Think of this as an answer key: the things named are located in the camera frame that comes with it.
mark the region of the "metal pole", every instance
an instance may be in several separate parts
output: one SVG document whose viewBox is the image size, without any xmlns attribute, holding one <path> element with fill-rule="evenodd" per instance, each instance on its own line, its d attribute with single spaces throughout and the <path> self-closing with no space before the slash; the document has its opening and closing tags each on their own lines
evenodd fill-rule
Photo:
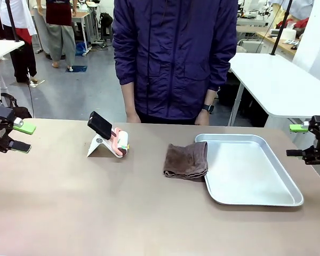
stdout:
<svg viewBox="0 0 320 256">
<path fill-rule="evenodd" d="M 271 52 L 270 55 L 275 55 L 279 40 L 280 40 L 280 38 L 282 36 L 282 32 L 283 32 L 284 26 L 286 25 L 286 22 L 287 22 L 287 18 L 288 18 L 288 15 L 289 15 L 289 10 L 290 10 L 290 7 L 292 6 L 292 3 L 293 3 L 293 0 L 289 0 L 288 7 L 287 7 L 287 10 L 286 10 L 286 13 L 284 14 L 284 18 L 283 18 L 283 21 L 282 21 L 282 25 L 279 28 L 279 32 L 278 32 L 278 35 L 277 35 L 277 38 L 276 38 L 276 41 L 275 41 L 275 44 L 274 44 L 274 47 L 273 47 L 273 51 Z"/>
<path fill-rule="evenodd" d="M 14 36 L 14 40 L 16 42 L 19 42 L 19 38 L 17 36 L 17 32 L 15 30 L 15 25 L 14 25 L 14 20 L 13 20 L 13 15 L 12 15 L 12 10 L 11 10 L 11 6 L 10 6 L 10 0 L 5 0 L 5 3 L 7 5 L 7 10 L 9 12 L 9 17 L 10 17 L 10 22 L 11 22 L 11 27 L 13 30 L 13 36 Z"/>
</svg>

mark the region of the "purple jacket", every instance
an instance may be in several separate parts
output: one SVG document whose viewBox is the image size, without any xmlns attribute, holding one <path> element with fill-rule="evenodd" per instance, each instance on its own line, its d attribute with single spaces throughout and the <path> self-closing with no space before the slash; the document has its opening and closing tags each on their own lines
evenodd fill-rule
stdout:
<svg viewBox="0 0 320 256">
<path fill-rule="evenodd" d="M 226 81 L 237 8 L 237 0 L 115 0 L 116 74 L 121 85 L 134 82 L 138 111 L 197 117 L 207 90 Z"/>
</svg>

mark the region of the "red shirt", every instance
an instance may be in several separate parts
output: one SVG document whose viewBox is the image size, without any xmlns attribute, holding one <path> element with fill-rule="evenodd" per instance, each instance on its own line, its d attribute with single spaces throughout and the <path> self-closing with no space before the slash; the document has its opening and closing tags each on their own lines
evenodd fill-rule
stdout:
<svg viewBox="0 0 320 256">
<path fill-rule="evenodd" d="M 69 3 L 46 3 L 46 23 L 71 26 L 71 6 Z"/>
</svg>

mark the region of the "black pants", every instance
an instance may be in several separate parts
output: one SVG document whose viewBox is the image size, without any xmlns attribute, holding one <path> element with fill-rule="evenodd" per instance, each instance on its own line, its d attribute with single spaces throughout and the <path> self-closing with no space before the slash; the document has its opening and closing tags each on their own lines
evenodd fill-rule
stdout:
<svg viewBox="0 0 320 256">
<path fill-rule="evenodd" d="M 137 110 L 138 116 L 143 124 L 183 124 L 194 125 L 196 118 L 194 119 L 164 119 L 154 116 L 148 116 Z"/>
<path fill-rule="evenodd" d="M 4 25 L 5 37 L 7 40 L 14 40 L 13 30 L 11 27 Z M 25 44 L 10 53 L 13 67 L 14 76 L 18 83 L 28 82 L 28 73 L 30 76 L 35 76 L 37 74 L 36 69 L 36 59 L 34 57 L 32 44 L 24 41 Z"/>
</svg>

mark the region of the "person in background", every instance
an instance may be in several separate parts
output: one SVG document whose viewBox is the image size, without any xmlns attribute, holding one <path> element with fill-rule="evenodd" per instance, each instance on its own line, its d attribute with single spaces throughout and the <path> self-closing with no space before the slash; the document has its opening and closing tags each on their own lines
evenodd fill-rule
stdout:
<svg viewBox="0 0 320 256">
<path fill-rule="evenodd" d="M 22 47 L 10 53 L 14 66 L 14 76 L 18 83 L 28 83 L 31 80 L 34 84 L 37 84 L 38 79 L 35 78 L 37 74 L 36 60 L 32 47 L 32 35 L 36 35 L 37 31 L 27 2 L 25 0 L 10 0 L 10 6 L 17 36 L 19 40 L 25 43 Z M 14 40 L 9 12 L 4 0 L 0 0 L 0 19 L 5 38 Z"/>
<path fill-rule="evenodd" d="M 209 125 L 236 53 L 236 0 L 115 0 L 116 74 L 131 123 Z"/>
<path fill-rule="evenodd" d="M 284 14 L 287 10 L 289 0 L 269 0 L 269 4 L 273 4 L 273 12 L 276 18 L 273 22 L 274 27 L 283 21 Z M 288 19 L 295 21 L 309 18 L 313 9 L 314 0 L 293 0 L 289 10 Z"/>
<path fill-rule="evenodd" d="M 38 12 L 43 15 L 41 0 L 37 0 Z M 73 15 L 77 14 L 77 0 L 73 0 Z M 46 0 L 46 23 L 49 32 L 52 66 L 59 68 L 64 47 L 67 68 L 72 71 L 76 56 L 75 34 L 71 26 L 71 6 L 69 0 Z"/>
</svg>

